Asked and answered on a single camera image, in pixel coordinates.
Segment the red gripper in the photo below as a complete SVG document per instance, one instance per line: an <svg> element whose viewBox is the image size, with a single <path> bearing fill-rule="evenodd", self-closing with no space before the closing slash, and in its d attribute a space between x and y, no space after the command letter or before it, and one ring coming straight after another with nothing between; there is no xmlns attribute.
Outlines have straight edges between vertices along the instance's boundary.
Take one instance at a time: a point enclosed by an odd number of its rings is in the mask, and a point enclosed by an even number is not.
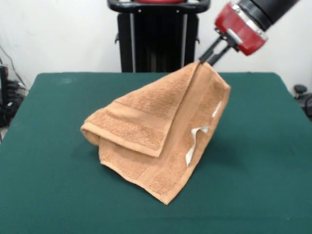
<svg viewBox="0 0 312 234"><path fill-rule="evenodd" d="M260 49L268 40L263 29L237 3L227 3L215 19L215 28L221 35L234 41L234 48L249 56ZM199 57L200 63L207 62L214 66L230 49L227 45L219 53L214 49L223 40L219 36L212 45Z"/></svg>

